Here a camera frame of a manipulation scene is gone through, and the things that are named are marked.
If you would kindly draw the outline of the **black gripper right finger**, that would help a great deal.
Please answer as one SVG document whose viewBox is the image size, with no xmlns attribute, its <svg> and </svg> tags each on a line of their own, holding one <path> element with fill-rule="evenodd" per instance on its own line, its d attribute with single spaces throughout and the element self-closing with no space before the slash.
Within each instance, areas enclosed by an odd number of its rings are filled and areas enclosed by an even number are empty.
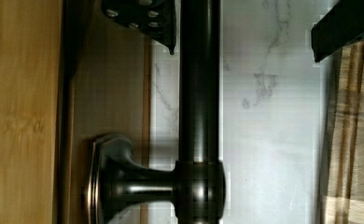
<svg viewBox="0 0 364 224">
<path fill-rule="evenodd" d="M 316 63 L 364 37 L 364 0 L 339 0 L 311 30 Z"/>
</svg>

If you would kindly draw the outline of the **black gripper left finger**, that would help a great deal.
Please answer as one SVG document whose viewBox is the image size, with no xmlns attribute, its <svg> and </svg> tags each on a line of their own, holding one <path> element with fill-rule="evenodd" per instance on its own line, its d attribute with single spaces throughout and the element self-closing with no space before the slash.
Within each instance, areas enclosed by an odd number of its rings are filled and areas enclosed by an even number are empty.
<svg viewBox="0 0 364 224">
<path fill-rule="evenodd" d="M 175 0 L 102 0 L 101 9 L 113 22 L 137 29 L 175 54 Z"/>
</svg>

